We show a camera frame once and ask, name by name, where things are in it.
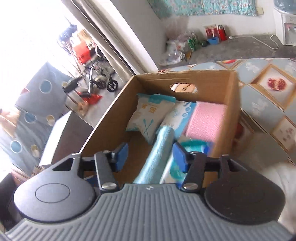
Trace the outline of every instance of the gray ribbed base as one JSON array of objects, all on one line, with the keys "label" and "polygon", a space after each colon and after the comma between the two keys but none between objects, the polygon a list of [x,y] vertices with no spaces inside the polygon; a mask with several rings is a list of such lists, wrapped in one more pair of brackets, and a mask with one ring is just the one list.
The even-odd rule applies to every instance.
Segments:
[{"label": "gray ribbed base", "polygon": [[6,235],[13,241],[288,241],[292,237],[275,221],[256,226],[227,222],[211,213],[198,195],[181,192],[174,184],[126,184],[119,192],[103,194],[91,210],[72,221],[40,224],[24,219]]}]

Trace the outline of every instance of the power cord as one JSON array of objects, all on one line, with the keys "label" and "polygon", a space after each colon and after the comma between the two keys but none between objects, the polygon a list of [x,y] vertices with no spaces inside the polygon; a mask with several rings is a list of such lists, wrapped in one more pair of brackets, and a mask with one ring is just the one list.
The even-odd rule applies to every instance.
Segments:
[{"label": "power cord", "polygon": [[279,45],[278,45],[273,39],[271,39],[272,36],[275,36],[275,34],[273,34],[273,35],[270,36],[270,40],[271,40],[272,42],[274,42],[274,43],[277,45],[277,48],[272,48],[272,47],[270,47],[269,45],[267,45],[266,43],[260,41],[259,39],[255,38],[254,36],[250,36],[250,35],[238,36],[238,37],[232,37],[232,36],[229,36],[229,39],[238,39],[238,38],[246,38],[246,37],[249,37],[249,38],[256,39],[258,42],[260,42],[260,43],[266,45],[267,47],[269,47],[269,48],[271,48],[271,49],[276,50],[276,49],[279,48]]}]

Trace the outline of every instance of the concrete floor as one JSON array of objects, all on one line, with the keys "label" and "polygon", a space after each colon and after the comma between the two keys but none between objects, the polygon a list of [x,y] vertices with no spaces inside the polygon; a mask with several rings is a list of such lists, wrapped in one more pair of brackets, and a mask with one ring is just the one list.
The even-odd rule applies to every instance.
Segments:
[{"label": "concrete floor", "polygon": [[[270,35],[254,35],[254,37],[273,48],[277,47],[275,43],[270,40]],[[189,61],[183,60],[175,65],[164,66],[162,69],[230,59],[296,57],[296,47],[282,45],[276,36],[273,36],[272,39],[279,45],[277,50],[270,49],[264,44],[249,37],[229,39],[218,45],[208,45],[207,47],[202,47],[192,53]]]}]

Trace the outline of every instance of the pink sponge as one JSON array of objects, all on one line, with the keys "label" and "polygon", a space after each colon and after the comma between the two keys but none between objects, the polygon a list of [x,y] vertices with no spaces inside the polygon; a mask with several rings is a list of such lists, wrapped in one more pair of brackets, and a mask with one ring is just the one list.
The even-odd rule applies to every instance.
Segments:
[{"label": "pink sponge", "polygon": [[185,135],[193,139],[215,142],[222,125],[226,105],[198,102]]}]

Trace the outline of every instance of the wet wipes package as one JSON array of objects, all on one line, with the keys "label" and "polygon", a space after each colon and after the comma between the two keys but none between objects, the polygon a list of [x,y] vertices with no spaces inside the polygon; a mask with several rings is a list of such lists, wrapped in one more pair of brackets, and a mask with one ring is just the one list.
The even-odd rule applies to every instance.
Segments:
[{"label": "wet wipes package", "polygon": [[153,140],[161,122],[176,103],[176,98],[167,95],[137,94],[137,110],[130,118],[126,131],[140,131],[149,144]]},{"label": "wet wipes package", "polygon": [[[205,142],[202,140],[191,140],[185,136],[181,136],[178,142],[186,149],[186,151],[199,151],[207,155],[210,153],[213,146],[213,143],[211,142]],[[174,160],[172,151],[160,179],[160,183],[176,183],[179,187],[184,181],[186,175],[187,174],[184,174],[180,170],[177,162]]]},{"label": "wet wipes package", "polygon": [[187,127],[188,121],[193,113],[196,103],[186,101],[176,101],[172,108],[161,123],[162,126],[170,126],[175,131],[175,139],[178,140],[184,129]]}]

